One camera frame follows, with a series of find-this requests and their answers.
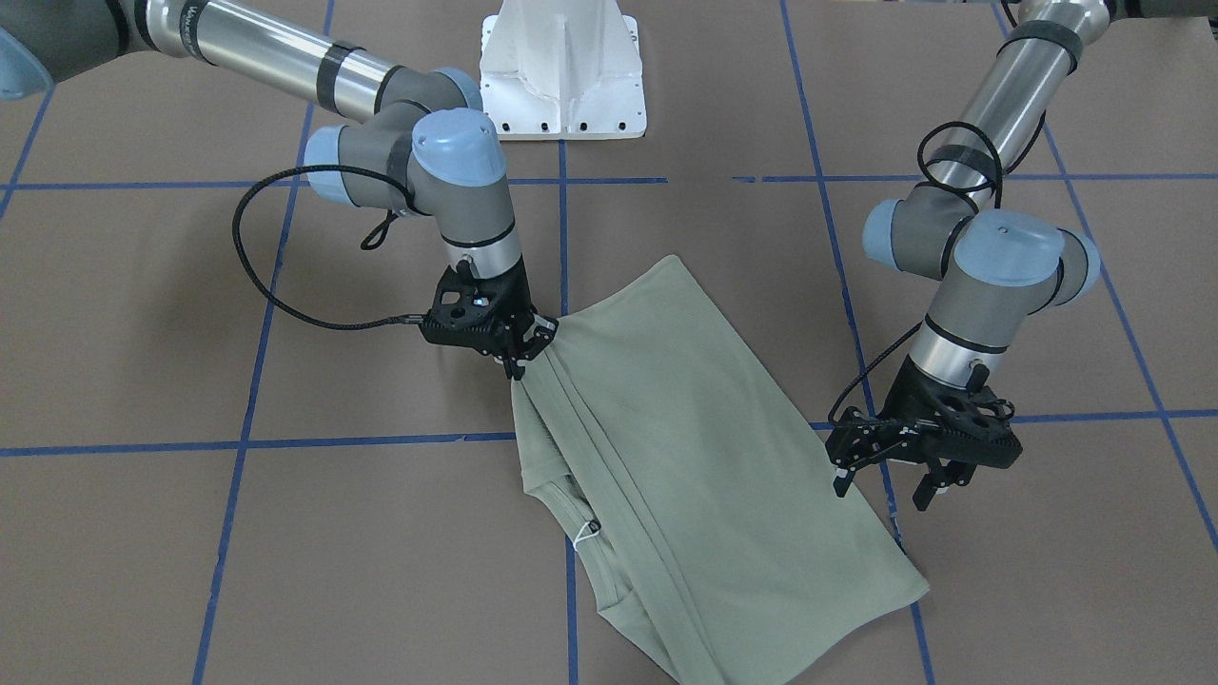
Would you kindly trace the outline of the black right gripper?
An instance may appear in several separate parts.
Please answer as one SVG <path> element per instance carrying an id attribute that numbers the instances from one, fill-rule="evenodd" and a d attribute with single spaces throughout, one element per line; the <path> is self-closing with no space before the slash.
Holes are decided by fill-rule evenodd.
<path id="1" fill-rule="evenodd" d="M 469 261 L 448 267 L 423 316 L 421 336 L 434 345 L 471 349 L 504 364 L 521 382 L 527 364 L 555 338 L 560 322 L 532 303 L 526 264 L 518 260 L 493 278 L 476 278 Z"/>

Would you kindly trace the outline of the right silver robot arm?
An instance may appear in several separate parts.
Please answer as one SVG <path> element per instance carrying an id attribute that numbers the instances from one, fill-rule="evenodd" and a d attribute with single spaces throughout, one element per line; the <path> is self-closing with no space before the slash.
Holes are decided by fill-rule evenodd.
<path id="1" fill-rule="evenodd" d="M 248 182 L 229 217 L 231 250 L 274 310 L 331 332 L 413 325 L 431 345 L 501 364 L 509 382 L 554 341 L 560 322 L 540 313 L 529 285 L 510 173 L 474 79 L 457 68 L 417 69 L 357 41 L 252 9 L 244 1 L 5 1 L 2 104 L 94 95 L 100 121 L 69 143 L 99 180 L 151 182 L 196 157 L 218 167 L 239 144 L 284 152 Z M 400 219 L 438 233 L 445 264 L 426 310 L 370 321 L 324 321 L 286 303 L 245 243 L 248 208 L 280 182 L 378 225 L 378 250 Z"/>

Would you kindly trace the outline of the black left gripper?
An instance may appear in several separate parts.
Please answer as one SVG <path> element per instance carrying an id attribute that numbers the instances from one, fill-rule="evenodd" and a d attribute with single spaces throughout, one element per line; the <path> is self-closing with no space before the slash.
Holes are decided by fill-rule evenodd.
<path id="1" fill-rule="evenodd" d="M 837 499 L 845 499 L 857 469 L 883 460 L 923 463 L 928 473 L 914 490 L 924 512 L 935 495 L 957 484 L 970 466 L 1006 469 L 1022 455 L 1010 421 L 1013 403 L 998 399 L 987 382 L 991 371 L 972 364 L 963 388 L 952 388 L 903 362 L 877 417 L 850 407 L 834 423 L 828 460 L 836 466 Z"/>

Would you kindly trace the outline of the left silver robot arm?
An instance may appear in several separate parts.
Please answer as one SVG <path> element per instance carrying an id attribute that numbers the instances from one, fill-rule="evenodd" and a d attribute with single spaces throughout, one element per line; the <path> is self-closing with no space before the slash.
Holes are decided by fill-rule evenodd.
<path id="1" fill-rule="evenodd" d="M 934 279 L 938 290 L 875 416 L 836 403 L 827 442 L 834 489 L 862 468 L 922 464 L 917 509 L 965 486 L 980 467 L 1006 469 L 1022 452 L 1015 406 L 989 385 L 1019 325 L 1093 288 L 1102 261 L 1088 236 L 1005 207 L 1005 183 L 1043 128 L 1047 104 L 1078 69 L 1084 48 L 1114 18 L 1104 1 L 1022 1 L 1013 30 L 955 121 L 916 154 L 922 176 L 883 201 L 862 233 L 866 255 Z"/>

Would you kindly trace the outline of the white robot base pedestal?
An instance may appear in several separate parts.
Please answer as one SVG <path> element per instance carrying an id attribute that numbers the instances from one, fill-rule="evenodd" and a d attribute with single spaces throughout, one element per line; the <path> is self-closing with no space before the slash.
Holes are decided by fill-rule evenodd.
<path id="1" fill-rule="evenodd" d="M 639 30 L 618 1 L 504 1 L 480 39 L 484 112 L 501 143 L 646 135 Z"/>

